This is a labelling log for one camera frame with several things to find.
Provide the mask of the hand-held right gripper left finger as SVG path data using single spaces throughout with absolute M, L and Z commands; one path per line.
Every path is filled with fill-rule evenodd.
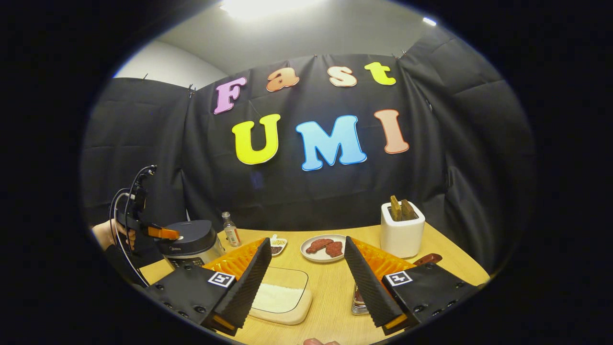
M 234 336 L 247 319 L 271 259 L 270 238 L 261 238 L 208 264 L 176 268 L 144 293 L 182 319 Z

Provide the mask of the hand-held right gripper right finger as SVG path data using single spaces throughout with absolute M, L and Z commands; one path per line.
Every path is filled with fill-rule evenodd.
M 410 264 L 350 236 L 344 259 L 375 327 L 387 335 L 433 321 L 479 292 L 436 262 Z

